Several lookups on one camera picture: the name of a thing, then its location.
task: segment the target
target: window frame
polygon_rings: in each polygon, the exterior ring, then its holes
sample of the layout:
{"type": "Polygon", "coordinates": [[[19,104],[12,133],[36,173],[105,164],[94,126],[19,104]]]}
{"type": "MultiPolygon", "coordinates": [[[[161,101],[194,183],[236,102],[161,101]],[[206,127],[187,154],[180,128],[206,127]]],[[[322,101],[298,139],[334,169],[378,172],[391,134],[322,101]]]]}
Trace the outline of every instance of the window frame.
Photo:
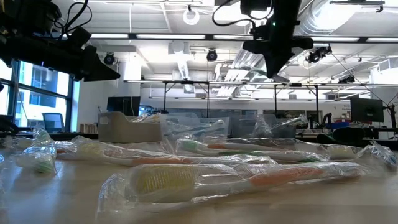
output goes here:
{"type": "MultiPolygon", "coordinates": [[[[17,99],[18,99],[18,89],[21,90],[30,90],[36,93],[40,93],[43,95],[54,96],[57,98],[63,98],[66,101],[66,115],[65,115],[65,131],[70,131],[70,120],[72,113],[72,100],[73,100],[73,80],[71,76],[69,76],[69,84],[68,84],[68,94],[67,96],[55,93],[49,90],[44,90],[41,88],[25,85],[19,83],[20,76],[20,67],[21,62],[13,62],[12,63],[12,75],[11,80],[1,80],[1,83],[9,86],[9,102],[8,102],[8,114],[12,115],[12,121],[16,120],[16,110],[17,110],[17,99]]],[[[31,127],[20,127],[22,130],[30,130],[31,127]]]]}

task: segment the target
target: computer monitor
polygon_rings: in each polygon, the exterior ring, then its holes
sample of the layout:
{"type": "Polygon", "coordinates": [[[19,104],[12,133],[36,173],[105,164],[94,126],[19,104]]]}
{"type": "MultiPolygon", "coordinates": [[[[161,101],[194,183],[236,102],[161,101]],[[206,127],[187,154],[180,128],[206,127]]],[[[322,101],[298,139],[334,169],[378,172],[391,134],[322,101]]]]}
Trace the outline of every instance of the computer monitor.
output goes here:
{"type": "Polygon", "coordinates": [[[109,112],[120,111],[126,116],[139,116],[139,104],[141,97],[109,97],[106,109],[109,112]]]}
{"type": "Polygon", "coordinates": [[[351,121],[384,122],[383,101],[351,98],[351,121]]]}

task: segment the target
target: wooden table surface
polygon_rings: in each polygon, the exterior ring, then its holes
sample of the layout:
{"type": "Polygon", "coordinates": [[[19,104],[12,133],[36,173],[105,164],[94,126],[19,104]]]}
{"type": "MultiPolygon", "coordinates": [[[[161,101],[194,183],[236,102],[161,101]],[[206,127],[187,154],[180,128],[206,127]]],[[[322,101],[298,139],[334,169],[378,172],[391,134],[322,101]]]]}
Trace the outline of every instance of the wooden table surface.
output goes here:
{"type": "MultiPolygon", "coordinates": [[[[95,223],[104,181],[126,167],[57,161],[56,175],[20,167],[3,170],[10,224],[95,223]]],[[[99,223],[135,223],[132,218],[99,223]]],[[[136,223],[368,223],[398,222],[398,177],[360,177],[288,184],[259,194],[234,195],[168,212],[151,212],[136,223]]]]}

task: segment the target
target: blue chair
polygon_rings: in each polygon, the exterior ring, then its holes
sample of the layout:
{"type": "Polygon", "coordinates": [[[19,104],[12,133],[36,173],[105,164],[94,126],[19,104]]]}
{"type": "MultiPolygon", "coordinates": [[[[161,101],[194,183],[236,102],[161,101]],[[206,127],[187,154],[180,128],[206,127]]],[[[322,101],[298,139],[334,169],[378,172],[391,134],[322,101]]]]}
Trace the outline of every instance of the blue chair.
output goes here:
{"type": "Polygon", "coordinates": [[[48,133],[65,131],[63,117],[60,113],[42,113],[44,128],[48,133]]]}

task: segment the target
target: cardboard box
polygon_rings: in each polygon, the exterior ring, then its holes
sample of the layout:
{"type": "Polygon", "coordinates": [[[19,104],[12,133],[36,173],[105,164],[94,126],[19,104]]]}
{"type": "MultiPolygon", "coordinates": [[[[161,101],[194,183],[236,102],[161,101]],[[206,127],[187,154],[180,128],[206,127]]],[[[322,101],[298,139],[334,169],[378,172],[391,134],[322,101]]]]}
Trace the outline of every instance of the cardboard box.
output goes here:
{"type": "Polygon", "coordinates": [[[160,124],[136,123],[122,112],[108,112],[98,115],[98,139],[111,143],[158,142],[162,140],[160,124]]]}

